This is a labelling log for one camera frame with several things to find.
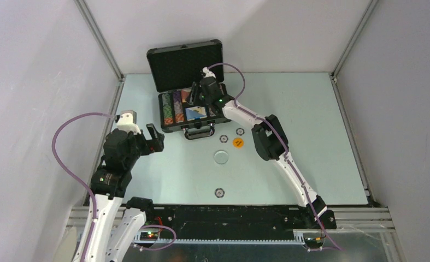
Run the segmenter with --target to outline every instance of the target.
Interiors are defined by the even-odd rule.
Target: table surface
[[[239,101],[258,114],[279,118],[293,159],[323,200],[328,205],[367,204],[329,75],[249,73],[245,78]],[[232,96],[242,87],[238,74],[226,74],[224,83]],[[141,129],[153,123],[160,132],[157,96],[150,74],[127,75],[117,112],[134,110]],[[136,162],[124,202],[143,197],[158,204],[296,204],[283,174],[257,155],[250,130],[241,136],[242,148],[233,146],[239,127],[235,122],[217,124],[212,137],[193,141],[182,132],[165,134],[163,152]],[[150,137],[147,130],[144,134]],[[220,143],[220,135],[229,142]],[[226,164],[214,161],[218,150],[229,154]],[[217,188],[225,191],[224,197],[215,196]]]

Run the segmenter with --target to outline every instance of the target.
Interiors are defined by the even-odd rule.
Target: stack of poker chips
[[[165,93],[162,95],[162,102],[163,102],[163,118],[165,126],[169,124],[173,124],[173,112],[171,109],[171,99],[170,94]]]
[[[184,114],[182,113],[181,92],[178,90],[173,92],[174,113],[176,115],[176,123],[184,122]]]

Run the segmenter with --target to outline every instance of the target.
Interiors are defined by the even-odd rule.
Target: black bracket
[[[148,198],[138,198],[133,196],[126,202],[126,209],[140,209],[145,212],[146,220],[152,221],[154,220],[154,202],[152,199]]]
[[[265,120],[274,127],[288,148],[288,139],[278,118],[275,115],[270,115],[265,117]],[[263,160],[279,160],[279,156],[285,152],[281,142],[265,122],[254,125],[252,135],[254,136],[255,149]]]

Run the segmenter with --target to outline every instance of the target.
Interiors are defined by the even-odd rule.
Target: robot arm
[[[290,151],[286,152],[281,141],[273,134],[270,126],[278,132],[288,149],[288,140],[278,118],[274,115],[264,117],[242,106],[239,102],[236,104],[233,97],[220,91],[219,84],[212,72],[204,68],[203,73],[204,78],[198,85],[192,87],[190,103],[209,106],[215,112],[222,112],[227,119],[251,129],[258,155],[265,161],[271,160],[281,170],[286,181],[293,188],[297,204],[305,208],[311,216],[313,213],[310,205],[313,205],[318,217],[325,213],[326,204],[303,177]]]
[[[146,218],[153,219],[152,200],[132,198],[127,203],[120,226],[109,242],[111,227],[131,180],[131,169],[139,157],[161,152],[164,148],[164,135],[157,132],[153,124],[146,126],[152,137],[150,140],[146,140],[142,130],[136,125],[136,113],[124,111],[117,118],[117,128],[105,137],[101,164],[91,178],[91,190],[97,203],[97,218],[93,219],[93,205],[90,205],[74,262],[82,261],[85,248],[87,252],[84,261],[121,261]],[[94,226],[88,241],[91,223]]]

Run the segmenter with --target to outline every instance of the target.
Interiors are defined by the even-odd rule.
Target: poker chip case
[[[193,82],[202,79],[202,68],[223,62],[223,46],[219,40],[150,49],[147,52],[155,87],[160,93],[160,126],[165,133],[182,130],[189,139],[212,136],[215,125],[229,122],[222,113],[208,107],[187,103]],[[223,66],[211,69],[223,93],[227,93]]]

